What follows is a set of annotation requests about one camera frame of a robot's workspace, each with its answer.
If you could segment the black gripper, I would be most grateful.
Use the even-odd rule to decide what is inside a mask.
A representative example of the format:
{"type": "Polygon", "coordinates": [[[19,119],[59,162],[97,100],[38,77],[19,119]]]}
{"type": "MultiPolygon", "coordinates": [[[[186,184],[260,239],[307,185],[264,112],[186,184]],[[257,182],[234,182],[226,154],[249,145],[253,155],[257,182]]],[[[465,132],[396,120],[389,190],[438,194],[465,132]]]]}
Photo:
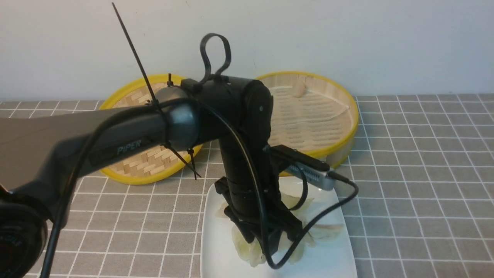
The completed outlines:
{"type": "MultiPolygon", "coordinates": [[[[286,232],[301,232],[302,223],[291,209],[282,204],[279,171],[271,160],[269,150],[270,148],[253,150],[250,154],[254,162],[258,186],[264,198],[265,227],[271,232],[268,237],[269,251],[266,252],[266,257],[268,255],[284,257],[294,243],[286,232]]],[[[252,179],[249,164],[238,146],[221,146],[220,151],[226,176],[215,182],[215,189],[227,201],[225,215],[250,244],[257,239],[256,232],[261,232],[257,187],[252,179]]]]}

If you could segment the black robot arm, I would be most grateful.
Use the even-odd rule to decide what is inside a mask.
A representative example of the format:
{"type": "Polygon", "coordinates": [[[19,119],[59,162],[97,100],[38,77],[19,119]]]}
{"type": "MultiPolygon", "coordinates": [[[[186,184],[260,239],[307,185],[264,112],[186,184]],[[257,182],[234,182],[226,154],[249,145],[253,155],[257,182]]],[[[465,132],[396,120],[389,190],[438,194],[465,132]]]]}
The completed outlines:
{"type": "Polygon", "coordinates": [[[186,151],[219,140],[226,176],[215,188],[227,216],[266,257],[282,232],[297,245],[303,225],[278,183],[293,151],[268,148],[273,105],[261,81],[216,75],[162,88],[146,105],[1,118],[1,277],[25,276],[46,243],[48,277],[78,178],[159,145],[186,151]]]}

